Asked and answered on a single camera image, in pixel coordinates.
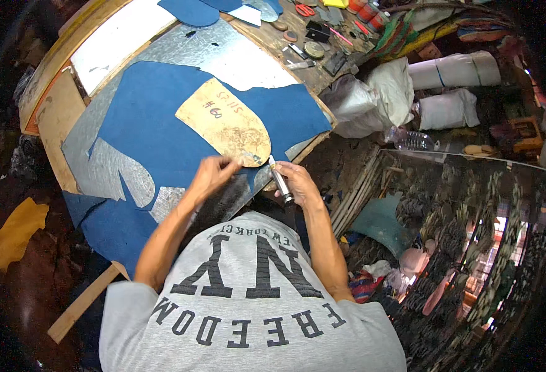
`metal handle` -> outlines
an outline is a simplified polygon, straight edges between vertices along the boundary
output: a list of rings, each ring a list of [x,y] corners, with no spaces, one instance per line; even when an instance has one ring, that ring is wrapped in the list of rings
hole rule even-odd
[[[269,166],[273,164],[275,164],[275,159],[273,158],[273,155],[269,155]],[[287,183],[285,182],[283,176],[279,172],[277,172],[274,167],[271,167],[271,175],[273,175],[273,180],[275,180],[277,188],[279,189],[279,192],[281,192],[281,196],[283,197],[283,203],[285,205],[293,203],[295,200],[294,196],[291,194],[290,188],[287,186]]]

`red container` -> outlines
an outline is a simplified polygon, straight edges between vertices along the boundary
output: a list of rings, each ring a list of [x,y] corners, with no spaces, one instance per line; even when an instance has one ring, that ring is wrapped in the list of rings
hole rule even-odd
[[[349,5],[347,6],[347,11],[349,11],[350,13],[356,14],[366,4],[367,4],[366,0],[349,0]]]
[[[374,10],[374,8],[370,6],[370,4],[366,3],[366,5],[364,5],[362,9],[357,13],[357,18],[360,21],[368,22],[376,15],[376,13],[378,13],[378,11]]]
[[[368,22],[368,26],[372,27],[376,32],[381,32],[384,26],[389,22],[388,17],[390,16],[391,14],[389,12],[378,12],[374,18]]]

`man's left hand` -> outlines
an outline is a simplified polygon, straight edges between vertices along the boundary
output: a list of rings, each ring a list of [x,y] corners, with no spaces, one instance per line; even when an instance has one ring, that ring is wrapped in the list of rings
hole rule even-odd
[[[242,167],[241,160],[229,157],[209,157],[201,161],[187,195],[195,197],[198,204],[203,203],[216,192]]]

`scissors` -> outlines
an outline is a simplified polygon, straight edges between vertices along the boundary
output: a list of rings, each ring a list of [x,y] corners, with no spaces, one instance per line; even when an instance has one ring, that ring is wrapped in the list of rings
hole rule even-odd
[[[308,5],[299,4],[295,6],[295,11],[303,17],[310,17],[314,15],[314,11]]]

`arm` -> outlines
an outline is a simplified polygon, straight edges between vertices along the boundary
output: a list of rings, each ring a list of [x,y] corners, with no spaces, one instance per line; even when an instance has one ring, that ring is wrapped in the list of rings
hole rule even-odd
[[[213,192],[223,186],[241,168],[241,163],[224,157],[203,159],[197,174],[176,208],[155,229],[145,244],[134,281],[159,290],[172,267],[180,242],[186,233],[193,212]]]
[[[355,302],[347,285],[347,264],[335,240],[331,218],[316,185],[304,167],[278,161],[277,171],[287,177],[296,204],[304,210],[312,268],[329,294],[340,301]]]

